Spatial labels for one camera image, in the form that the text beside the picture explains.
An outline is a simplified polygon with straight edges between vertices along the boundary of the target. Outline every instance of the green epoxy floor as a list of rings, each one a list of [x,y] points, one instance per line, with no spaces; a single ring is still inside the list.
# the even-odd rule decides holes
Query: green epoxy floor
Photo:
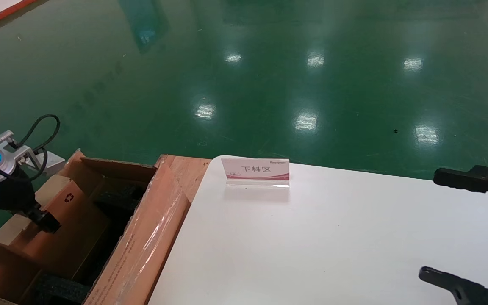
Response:
[[[46,113],[66,158],[488,165],[488,0],[49,0],[0,28],[0,133]]]

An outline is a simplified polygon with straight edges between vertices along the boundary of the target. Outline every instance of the plastic wrap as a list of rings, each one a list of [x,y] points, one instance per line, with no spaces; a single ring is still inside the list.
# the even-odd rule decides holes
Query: plastic wrap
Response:
[[[170,167],[161,166],[85,304],[143,304],[189,206]]]

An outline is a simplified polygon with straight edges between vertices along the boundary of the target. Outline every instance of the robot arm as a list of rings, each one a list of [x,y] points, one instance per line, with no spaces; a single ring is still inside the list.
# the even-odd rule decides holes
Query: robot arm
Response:
[[[59,119],[51,114],[48,116],[56,119],[57,132],[60,125]],[[48,116],[39,118],[32,128],[35,128],[41,119]],[[0,210],[22,214],[37,224],[41,230],[54,233],[60,228],[60,223],[52,214],[39,209],[41,205],[35,200],[35,191],[33,191],[31,181],[43,173],[55,174],[62,168],[65,160],[48,152],[42,146],[35,149],[42,151],[39,153],[39,151],[23,145],[29,135],[20,143],[17,143],[12,135],[11,131],[6,131],[0,136]],[[34,168],[37,174],[29,178],[20,165]]]

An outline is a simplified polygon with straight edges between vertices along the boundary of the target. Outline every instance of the cardboard box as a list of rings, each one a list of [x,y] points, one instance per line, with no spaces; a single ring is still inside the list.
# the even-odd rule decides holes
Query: cardboard box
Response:
[[[46,209],[62,217],[59,219],[61,222],[67,222],[67,215],[71,218],[76,214],[98,216],[97,212],[83,206],[65,206],[63,203],[66,202],[62,201],[62,198],[65,199],[71,190],[73,194],[82,198],[84,206],[91,206],[91,202],[99,193],[119,185],[120,182],[142,183],[147,189],[85,304],[147,304],[209,161],[164,155],[155,166],[146,166],[86,158],[80,151],[76,151],[64,169],[58,173],[58,176],[68,180],[51,178],[52,181],[47,182],[50,191],[45,189],[44,193],[38,192],[38,200],[49,201]],[[99,222],[96,223],[101,223],[102,226],[103,221],[100,219],[102,217],[99,217]],[[78,227],[85,230],[86,225]],[[72,278],[81,272],[82,265],[89,258],[89,253],[85,254],[88,252],[87,249],[81,247],[60,249],[80,253],[74,259],[58,256],[57,251],[52,250],[59,247],[58,243],[50,237],[43,237],[43,234],[39,236],[39,233],[33,234],[34,237],[31,238],[30,225],[23,219],[11,222],[2,230],[0,304],[28,304],[31,301],[31,287],[41,272],[50,270]],[[61,238],[66,241],[70,237],[84,233],[83,230],[69,229],[69,233],[63,231]],[[93,243],[93,239],[86,240],[88,245]]]
[[[54,233],[42,232],[14,215],[0,228],[0,246],[37,264],[42,270],[72,279],[108,226],[108,218],[68,177],[52,176],[36,198],[49,198],[48,210],[61,223]]]

